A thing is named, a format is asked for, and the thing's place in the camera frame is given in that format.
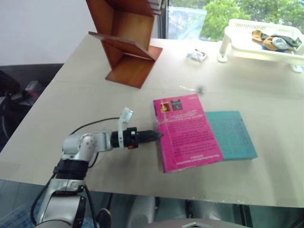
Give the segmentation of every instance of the white plastic basket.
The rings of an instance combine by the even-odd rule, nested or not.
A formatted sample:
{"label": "white plastic basket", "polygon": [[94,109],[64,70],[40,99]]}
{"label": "white plastic basket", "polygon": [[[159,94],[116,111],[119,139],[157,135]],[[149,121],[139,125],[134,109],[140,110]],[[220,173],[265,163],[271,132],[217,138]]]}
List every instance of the white plastic basket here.
{"label": "white plastic basket", "polygon": [[[267,35],[283,35],[301,41],[297,54],[263,50],[252,41],[252,31],[260,30]],[[304,65],[304,35],[297,28],[285,25],[263,23],[250,20],[231,19],[225,28],[225,35],[218,53],[219,62],[227,62],[226,50],[231,42],[233,55],[238,57],[260,59],[266,61],[286,62],[295,72],[302,72]]]}

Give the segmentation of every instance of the wooden book stand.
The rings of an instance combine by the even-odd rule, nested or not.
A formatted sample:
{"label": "wooden book stand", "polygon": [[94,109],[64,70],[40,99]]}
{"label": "wooden book stand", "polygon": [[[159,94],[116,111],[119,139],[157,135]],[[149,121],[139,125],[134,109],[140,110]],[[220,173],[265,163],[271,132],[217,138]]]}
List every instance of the wooden book stand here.
{"label": "wooden book stand", "polygon": [[107,80],[141,88],[162,48],[150,46],[154,14],[146,0],[86,0],[112,71]]}

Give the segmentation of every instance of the person's leg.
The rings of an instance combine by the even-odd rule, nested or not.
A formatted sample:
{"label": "person's leg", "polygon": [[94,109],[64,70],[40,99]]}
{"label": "person's leg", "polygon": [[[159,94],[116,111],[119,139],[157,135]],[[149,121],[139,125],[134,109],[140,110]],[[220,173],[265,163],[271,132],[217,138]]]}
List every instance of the person's leg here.
{"label": "person's leg", "polygon": [[[0,219],[0,228],[33,228],[35,227],[30,220],[30,208],[31,203],[27,203],[11,213]],[[41,206],[41,200],[37,202],[34,210],[34,217],[37,218],[39,209]],[[93,228],[93,221],[91,218],[85,218],[82,224],[82,228]]]}

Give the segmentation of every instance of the window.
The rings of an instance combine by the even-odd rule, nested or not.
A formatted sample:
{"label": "window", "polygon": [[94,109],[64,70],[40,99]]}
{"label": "window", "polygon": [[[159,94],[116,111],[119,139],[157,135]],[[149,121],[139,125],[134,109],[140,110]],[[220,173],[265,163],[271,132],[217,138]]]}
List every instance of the window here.
{"label": "window", "polygon": [[304,32],[304,0],[168,0],[172,39],[222,40],[232,18],[289,25]]}

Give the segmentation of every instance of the cloth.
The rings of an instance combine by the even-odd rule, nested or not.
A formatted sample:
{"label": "cloth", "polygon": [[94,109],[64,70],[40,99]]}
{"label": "cloth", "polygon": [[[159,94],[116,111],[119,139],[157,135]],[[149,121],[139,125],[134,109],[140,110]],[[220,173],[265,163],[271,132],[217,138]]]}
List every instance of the cloth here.
{"label": "cloth", "polygon": [[[271,51],[271,50],[269,50],[269,49],[267,49],[265,46],[263,46],[262,45],[262,49],[263,50],[266,50],[266,51]],[[276,52],[286,52],[286,49],[278,49],[278,50],[276,50]]]}
{"label": "cloth", "polygon": [[277,34],[274,34],[272,35],[271,37],[278,37],[278,38],[282,38],[283,40],[286,41],[286,43],[292,47],[297,47],[298,46],[298,43],[291,39],[290,37],[287,37],[287,36],[281,36],[281,35],[277,35]]}
{"label": "cloth", "polygon": [[267,37],[267,39],[265,39],[262,43],[262,45],[264,47],[266,47],[268,50],[271,50],[271,51],[277,51],[278,48],[272,44],[272,39],[273,37]]}
{"label": "cloth", "polygon": [[[39,208],[41,206],[41,200],[37,202],[34,210],[34,217],[37,218]],[[12,211],[2,219],[0,219],[1,228],[33,228],[35,227],[30,220],[30,208],[32,203],[27,203],[16,210]],[[93,221],[91,218],[85,218],[82,224],[82,228],[93,228]]]}
{"label": "cloth", "polygon": [[267,37],[268,35],[264,34],[260,30],[254,30],[252,32],[252,40],[256,43],[262,44]]}
{"label": "cloth", "polygon": [[283,38],[274,37],[272,39],[272,44],[278,49],[293,49]]}

